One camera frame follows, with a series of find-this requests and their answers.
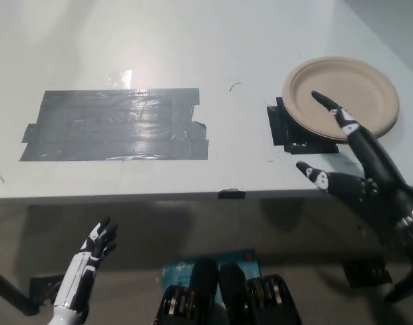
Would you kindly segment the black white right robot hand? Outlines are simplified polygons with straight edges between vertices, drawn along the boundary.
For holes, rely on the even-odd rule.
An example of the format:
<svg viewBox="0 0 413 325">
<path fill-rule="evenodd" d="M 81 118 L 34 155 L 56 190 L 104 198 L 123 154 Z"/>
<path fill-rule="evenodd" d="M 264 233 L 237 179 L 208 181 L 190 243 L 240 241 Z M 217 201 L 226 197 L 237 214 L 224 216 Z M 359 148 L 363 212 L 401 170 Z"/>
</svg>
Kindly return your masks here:
<svg viewBox="0 0 413 325">
<path fill-rule="evenodd" d="M 378 140 L 332 99 L 317 91 L 312 91 L 311 95 L 335 118 L 346 135 L 349 147 L 363 167 L 364 176 L 327 172 L 303 161 L 296 163 L 297 169 L 329 195 L 360 202 L 379 199 L 392 209 L 395 223 L 404 227 L 413 224 L 413 189 L 405 182 Z"/>
</svg>

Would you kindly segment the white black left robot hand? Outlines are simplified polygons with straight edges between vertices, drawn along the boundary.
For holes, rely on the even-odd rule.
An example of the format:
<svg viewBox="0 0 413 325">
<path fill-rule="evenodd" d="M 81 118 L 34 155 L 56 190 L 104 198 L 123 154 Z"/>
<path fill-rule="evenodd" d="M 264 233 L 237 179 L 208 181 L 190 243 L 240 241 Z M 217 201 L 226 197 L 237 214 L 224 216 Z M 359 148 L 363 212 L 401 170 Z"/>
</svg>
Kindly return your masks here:
<svg viewBox="0 0 413 325">
<path fill-rule="evenodd" d="M 101 262 L 116 248 L 116 229 L 106 217 L 91 230 L 68 266 L 54 301 L 56 307 L 76 312 L 85 309 Z"/>
</svg>

